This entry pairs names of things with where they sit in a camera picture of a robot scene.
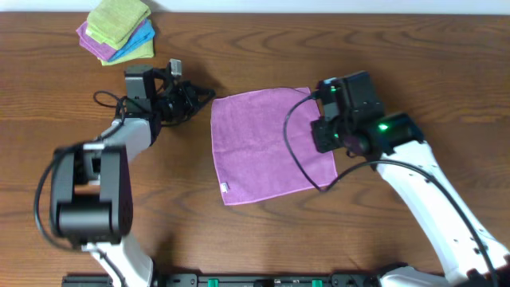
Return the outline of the purple microfiber cloth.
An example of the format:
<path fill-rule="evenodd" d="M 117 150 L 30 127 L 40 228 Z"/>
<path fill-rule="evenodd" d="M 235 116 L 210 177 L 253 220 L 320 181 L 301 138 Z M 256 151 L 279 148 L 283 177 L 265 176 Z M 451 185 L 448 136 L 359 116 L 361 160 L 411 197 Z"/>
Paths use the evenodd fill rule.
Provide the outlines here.
<path fill-rule="evenodd" d="M 225 205 L 324 187 L 337 175 L 332 152 L 319 153 L 310 123 L 320 116 L 309 88 L 269 88 L 213 101 L 211 139 Z"/>

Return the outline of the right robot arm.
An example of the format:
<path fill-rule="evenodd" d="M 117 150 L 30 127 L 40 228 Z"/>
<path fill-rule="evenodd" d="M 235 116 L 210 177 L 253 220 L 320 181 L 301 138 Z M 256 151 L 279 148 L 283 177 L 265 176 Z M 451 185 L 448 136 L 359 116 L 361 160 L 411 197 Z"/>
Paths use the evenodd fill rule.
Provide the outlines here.
<path fill-rule="evenodd" d="M 369 73 L 320 81 L 312 98 L 324 109 L 312 122 L 317 151 L 344 147 L 394 188 L 429 239 L 446 284 L 509 284 L 508 248 L 464 203 L 411 117 L 386 114 Z"/>

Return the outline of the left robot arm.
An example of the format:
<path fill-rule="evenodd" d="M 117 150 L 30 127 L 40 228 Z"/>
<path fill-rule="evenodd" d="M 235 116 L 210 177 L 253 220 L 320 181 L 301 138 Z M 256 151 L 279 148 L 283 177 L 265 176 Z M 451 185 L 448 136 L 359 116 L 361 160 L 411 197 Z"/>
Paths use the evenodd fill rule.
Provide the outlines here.
<path fill-rule="evenodd" d="M 89 253 L 103 275 L 67 275 L 64 286 L 154 286 L 155 264 L 131 233 L 129 163 L 152 146 L 161 129 L 180 125 L 216 93 L 184 81 L 182 63 L 124 70 L 126 96 L 116 98 L 110 128 L 94 140 L 56 150 L 51 170 L 50 225 L 72 250 Z"/>

